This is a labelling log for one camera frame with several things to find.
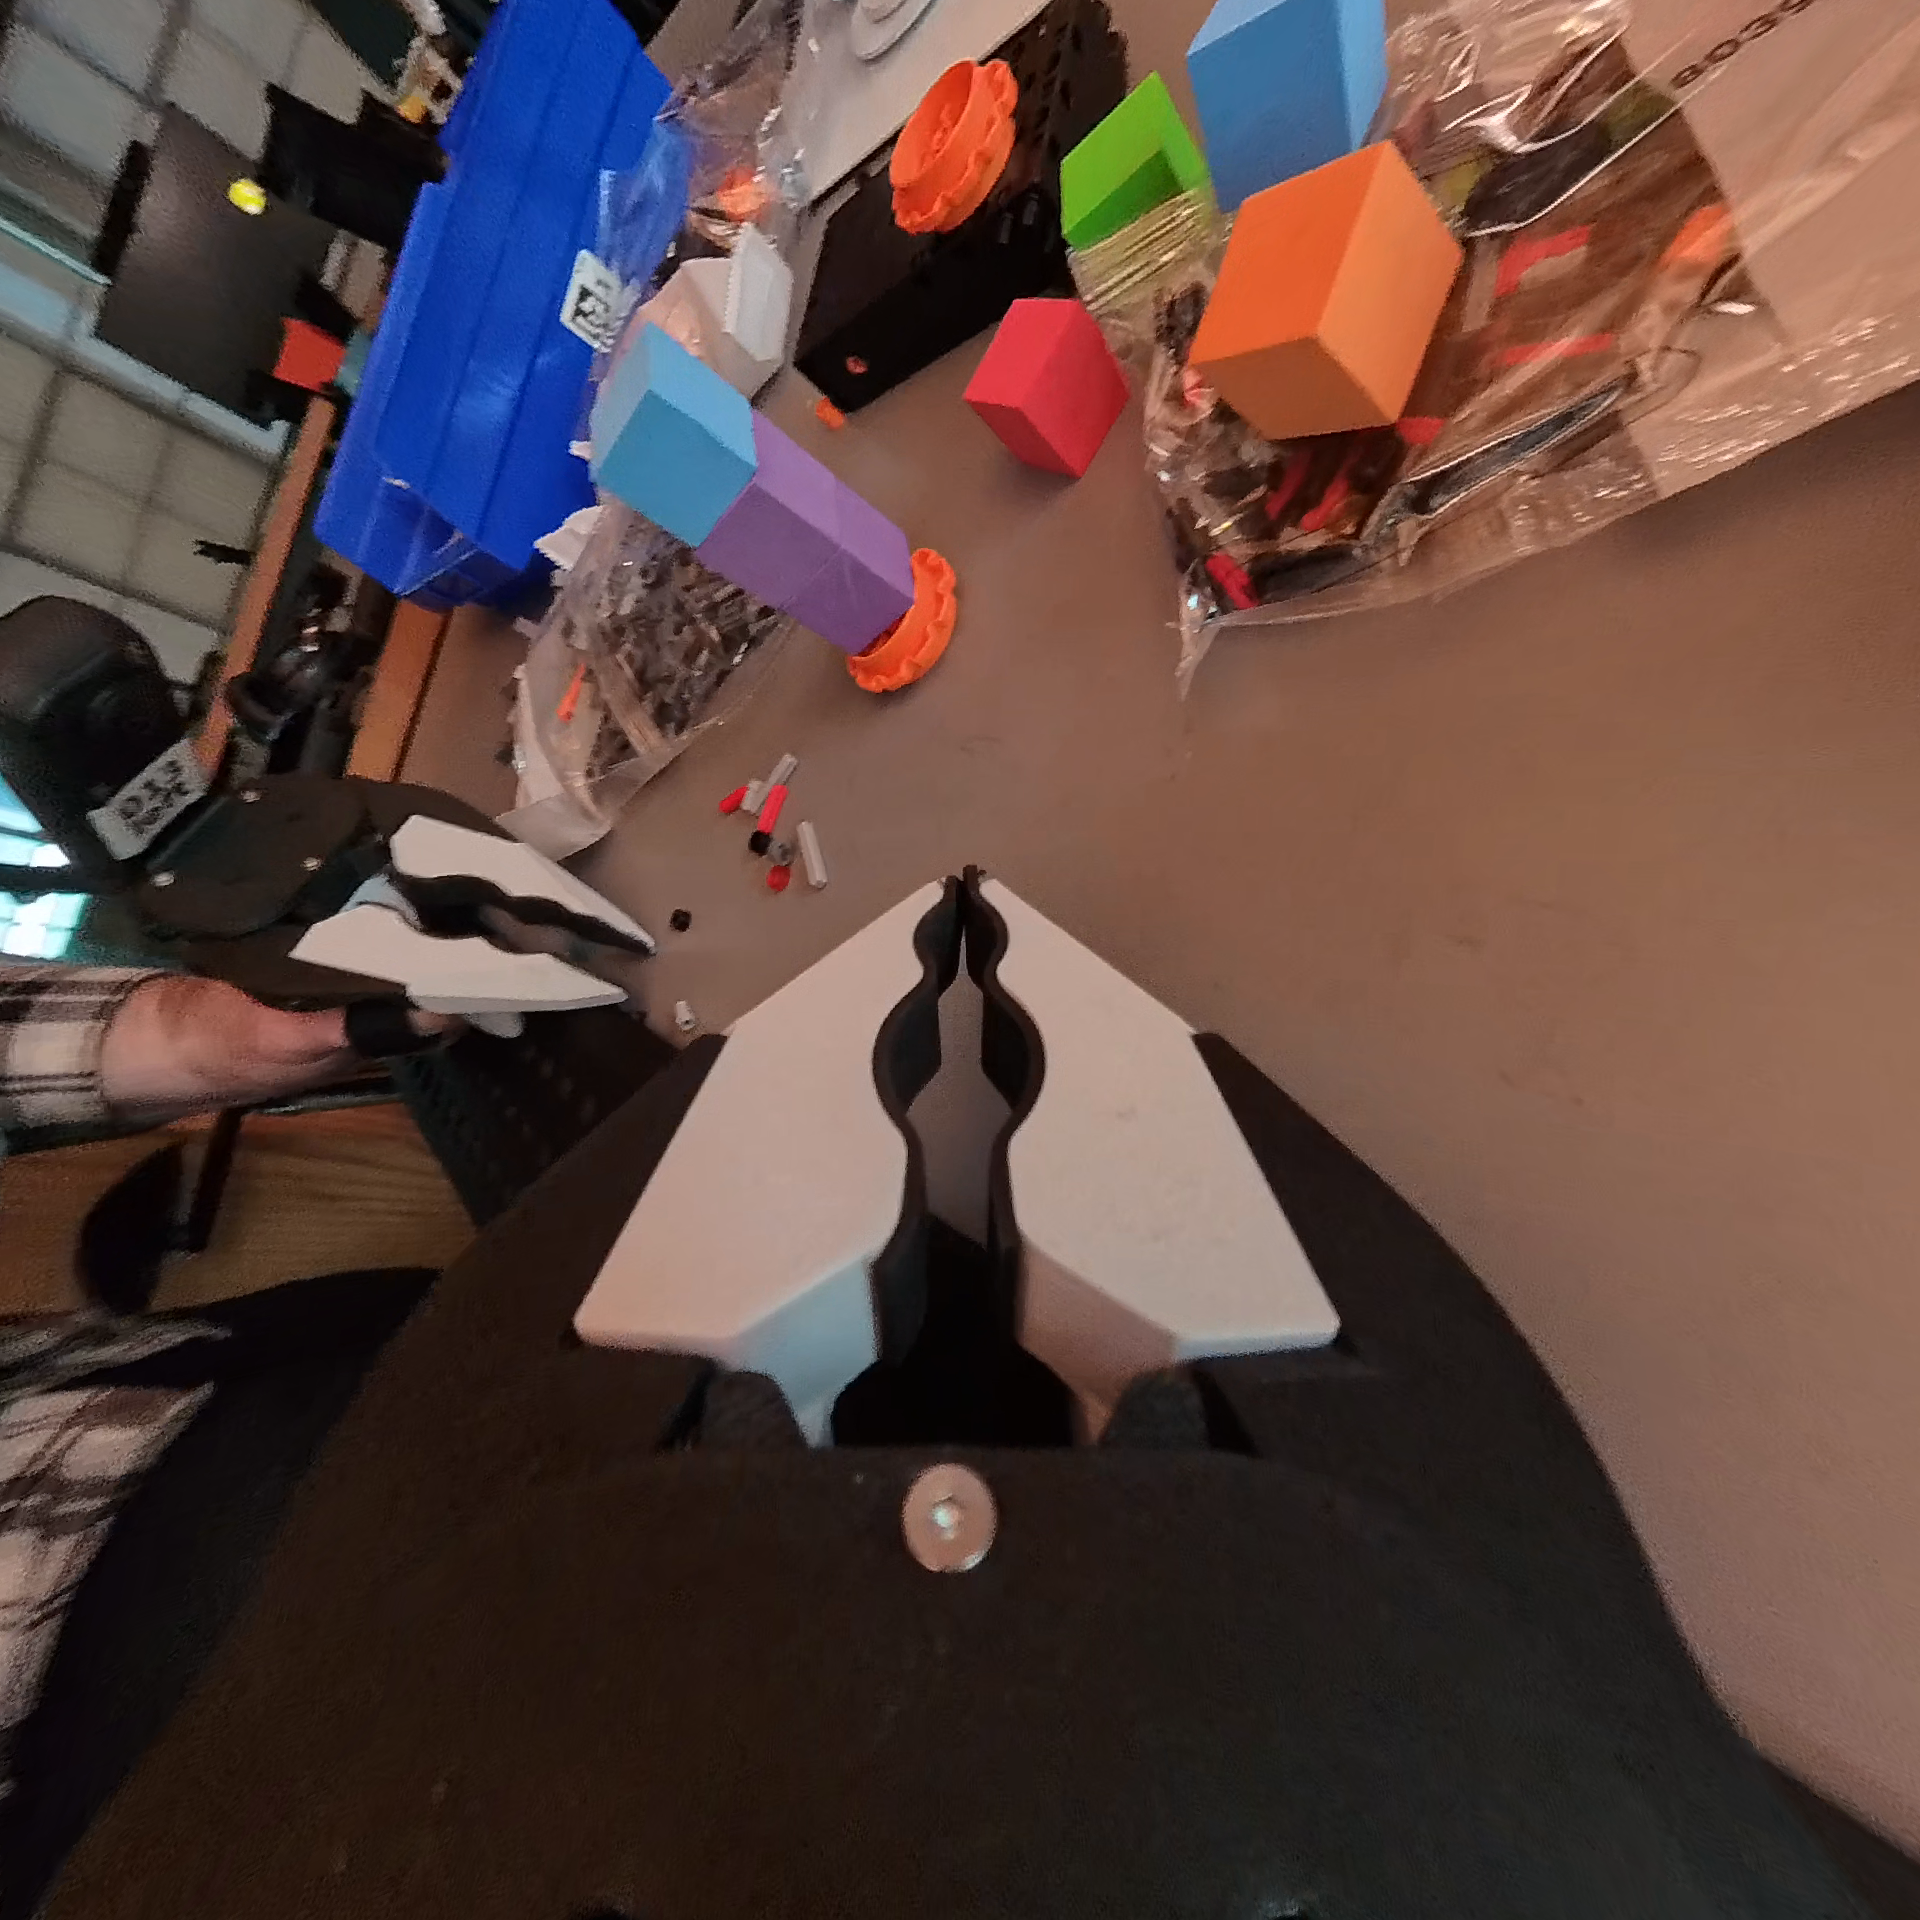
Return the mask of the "black perforated chair back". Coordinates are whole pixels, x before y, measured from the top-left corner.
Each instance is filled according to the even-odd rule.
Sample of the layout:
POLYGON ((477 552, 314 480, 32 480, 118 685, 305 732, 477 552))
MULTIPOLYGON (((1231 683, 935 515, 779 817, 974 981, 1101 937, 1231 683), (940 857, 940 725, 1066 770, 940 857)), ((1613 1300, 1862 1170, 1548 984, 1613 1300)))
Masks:
POLYGON ((468 1028, 388 1074, 482 1233, 677 1056, 629 1010, 593 1008, 525 1016, 513 1038, 468 1028))

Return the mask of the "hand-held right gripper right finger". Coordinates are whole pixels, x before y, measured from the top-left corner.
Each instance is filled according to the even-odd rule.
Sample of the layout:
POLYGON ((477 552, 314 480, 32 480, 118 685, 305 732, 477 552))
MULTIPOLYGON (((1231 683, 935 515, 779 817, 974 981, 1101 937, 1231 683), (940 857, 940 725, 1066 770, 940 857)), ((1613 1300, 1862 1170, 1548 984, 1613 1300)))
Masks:
POLYGON ((981 872, 967 974, 1009 1109, 987 1250, 1010 1337, 1066 1390, 1077 1438, 1150 1375, 1329 1352, 1341 1316, 1200 1032, 981 872))

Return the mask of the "orange cube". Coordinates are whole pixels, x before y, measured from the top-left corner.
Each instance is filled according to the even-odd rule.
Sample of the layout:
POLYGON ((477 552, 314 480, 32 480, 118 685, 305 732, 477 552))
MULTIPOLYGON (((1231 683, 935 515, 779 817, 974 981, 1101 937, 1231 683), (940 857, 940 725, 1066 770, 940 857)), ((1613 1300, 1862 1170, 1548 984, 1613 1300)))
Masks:
POLYGON ((1275 442, 1393 425, 1462 246, 1396 146, 1250 195, 1189 368, 1275 442))

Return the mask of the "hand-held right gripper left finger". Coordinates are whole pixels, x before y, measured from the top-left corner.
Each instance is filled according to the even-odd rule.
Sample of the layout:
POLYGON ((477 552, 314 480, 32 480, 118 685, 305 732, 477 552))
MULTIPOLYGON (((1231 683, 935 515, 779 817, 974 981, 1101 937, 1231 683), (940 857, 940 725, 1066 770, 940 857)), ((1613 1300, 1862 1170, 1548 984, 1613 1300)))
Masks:
POLYGON ((912 1107, 941 1066, 955 878, 885 910, 695 1046, 704 1066, 574 1314, 605 1352, 771 1379, 805 1443, 924 1320, 930 1225, 912 1107))

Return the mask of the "person's plaid shirt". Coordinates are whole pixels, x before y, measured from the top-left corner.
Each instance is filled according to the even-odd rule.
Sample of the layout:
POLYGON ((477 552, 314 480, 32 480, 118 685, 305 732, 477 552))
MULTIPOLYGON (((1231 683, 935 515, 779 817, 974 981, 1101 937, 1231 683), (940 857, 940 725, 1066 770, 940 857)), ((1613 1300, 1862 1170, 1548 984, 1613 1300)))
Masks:
POLYGON ((202 1318, 68 1314, 2 1330, 2 1793, 112 1520, 207 1398, 202 1318))

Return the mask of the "clear bag of grey parts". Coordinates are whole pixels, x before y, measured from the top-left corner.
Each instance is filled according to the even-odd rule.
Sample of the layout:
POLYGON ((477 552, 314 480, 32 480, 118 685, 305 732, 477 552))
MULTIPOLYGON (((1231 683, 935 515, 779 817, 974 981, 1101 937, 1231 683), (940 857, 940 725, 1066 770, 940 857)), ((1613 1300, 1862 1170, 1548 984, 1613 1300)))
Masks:
POLYGON ((516 803, 497 825, 565 862, 732 718, 800 628, 612 500, 569 515, 538 549, 553 563, 550 596, 516 669, 516 803), (576 661, 588 678, 563 730, 555 703, 576 661))

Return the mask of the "person's left forearm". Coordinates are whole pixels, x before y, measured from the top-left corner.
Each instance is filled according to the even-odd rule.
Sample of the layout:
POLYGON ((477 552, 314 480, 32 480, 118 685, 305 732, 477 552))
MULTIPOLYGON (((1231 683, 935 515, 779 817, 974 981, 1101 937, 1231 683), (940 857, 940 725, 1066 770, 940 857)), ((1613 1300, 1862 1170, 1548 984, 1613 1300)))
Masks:
POLYGON ((159 981, 143 967, 2 965, 2 1158, 105 1130, 112 1021, 159 981))

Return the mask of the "purple cube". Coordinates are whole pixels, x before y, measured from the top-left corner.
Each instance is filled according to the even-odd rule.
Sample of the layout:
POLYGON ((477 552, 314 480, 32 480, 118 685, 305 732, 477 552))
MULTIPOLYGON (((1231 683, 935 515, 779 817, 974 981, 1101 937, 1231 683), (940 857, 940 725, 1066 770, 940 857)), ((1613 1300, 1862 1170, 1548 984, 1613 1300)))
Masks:
POLYGON ((757 467, 695 560, 762 605, 789 613, 838 552, 838 480, 765 414, 752 417, 757 467))
POLYGON ((842 656, 870 651, 916 599, 903 530, 832 477, 819 563, 774 607, 842 656))

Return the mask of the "red cube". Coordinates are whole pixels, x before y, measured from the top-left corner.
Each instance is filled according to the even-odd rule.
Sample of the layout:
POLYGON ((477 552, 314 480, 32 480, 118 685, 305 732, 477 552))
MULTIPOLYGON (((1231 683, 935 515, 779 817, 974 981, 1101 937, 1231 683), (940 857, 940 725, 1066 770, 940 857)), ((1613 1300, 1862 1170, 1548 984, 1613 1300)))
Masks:
POLYGON ((1068 297, 1015 301, 964 386, 964 401, 1024 464, 1081 477, 1129 398, 1092 316, 1068 297))

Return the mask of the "clear bag of coloured parts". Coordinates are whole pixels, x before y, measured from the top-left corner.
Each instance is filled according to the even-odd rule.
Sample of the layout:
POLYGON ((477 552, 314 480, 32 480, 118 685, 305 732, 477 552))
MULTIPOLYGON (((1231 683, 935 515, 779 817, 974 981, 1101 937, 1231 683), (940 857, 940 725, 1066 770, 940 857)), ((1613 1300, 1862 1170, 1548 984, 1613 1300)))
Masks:
POLYGON ((1409 6, 1358 151, 1398 148, 1462 265, 1401 417, 1275 442, 1200 384, 1213 199, 1152 293, 1178 685, 1915 386, 1915 90, 1915 6, 1409 6))

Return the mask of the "orange gear wheel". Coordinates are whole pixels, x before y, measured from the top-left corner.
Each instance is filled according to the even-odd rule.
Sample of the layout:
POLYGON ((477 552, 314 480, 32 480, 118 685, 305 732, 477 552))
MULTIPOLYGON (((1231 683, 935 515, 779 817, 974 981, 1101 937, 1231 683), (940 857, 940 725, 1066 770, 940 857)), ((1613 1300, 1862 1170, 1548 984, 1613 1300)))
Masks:
POLYGON ((889 161, 894 224, 912 236, 957 228, 982 208, 1015 141, 1009 61, 957 61, 924 92, 889 161))
POLYGON ((913 599, 863 654, 849 659, 854 685, 869 696, 912 689, 941 661, 957 628, 953 563, 932 547, 910 557, 913 599))

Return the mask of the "green cube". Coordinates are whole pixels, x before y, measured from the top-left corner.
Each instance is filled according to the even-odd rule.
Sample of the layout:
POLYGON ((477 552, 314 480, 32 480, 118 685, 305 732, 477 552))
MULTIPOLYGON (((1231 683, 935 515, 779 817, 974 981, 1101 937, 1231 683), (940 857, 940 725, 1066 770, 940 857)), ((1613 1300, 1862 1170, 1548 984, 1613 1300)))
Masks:
POLYGON ((1208 163, 1165 82, 1150 71, 1063 155, 1062 236, 1071 251, 1087 251, 1191 193, 1211 199, 1208 163))

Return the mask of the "blue cube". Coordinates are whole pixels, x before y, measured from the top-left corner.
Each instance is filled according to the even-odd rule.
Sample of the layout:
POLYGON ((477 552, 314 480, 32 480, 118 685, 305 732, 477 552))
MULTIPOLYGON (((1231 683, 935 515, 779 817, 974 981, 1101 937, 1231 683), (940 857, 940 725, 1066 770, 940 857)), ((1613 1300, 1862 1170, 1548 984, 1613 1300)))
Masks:
POLYGON ((1386 87, 1381 3, 1219 3, 1186 52, 1213 204, 1355 153, 1386 87))
POLYGON ((592 398, 588 472, 614 502, 700 547, 757 475, 752 405, 639 320, 592 398))

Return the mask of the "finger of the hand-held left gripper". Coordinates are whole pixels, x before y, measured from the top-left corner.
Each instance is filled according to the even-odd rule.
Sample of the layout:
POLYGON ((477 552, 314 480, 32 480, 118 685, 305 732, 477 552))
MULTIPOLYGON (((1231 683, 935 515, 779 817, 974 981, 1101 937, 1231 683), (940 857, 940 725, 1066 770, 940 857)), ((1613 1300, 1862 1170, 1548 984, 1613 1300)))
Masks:
POLYGON ((407 918, 437 937, 491 939, 496 925, 652 957, 657 943, 620 906, 513 835, 414 816, 391 834, 391 885, 407 918))
POLYGON ((383 904, 356 904, 311 925, 291 961, 383 981, 416 1010, 451 1016, 496 1038, 522 1037, 543 1013, 600 1010, 625 991, 548 952, 516 952, 488 937, 423 932, 383 904))

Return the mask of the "black building plate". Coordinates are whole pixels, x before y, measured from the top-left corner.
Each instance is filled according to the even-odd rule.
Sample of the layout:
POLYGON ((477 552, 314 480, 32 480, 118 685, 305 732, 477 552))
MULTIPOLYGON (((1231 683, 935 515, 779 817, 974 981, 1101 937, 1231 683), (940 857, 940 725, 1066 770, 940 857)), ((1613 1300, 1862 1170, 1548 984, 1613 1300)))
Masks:
POLYGON ((959 226, 899 228, 894 141, 851 172, 851 195, 826 218, 789 364, 840 414, 996 329, 1015 301, 1071 288, 1062 166, 1128 90, 1125 36, 1108 6, 1054 3, 993 58, 1015 83, 1010 158, 959 226))

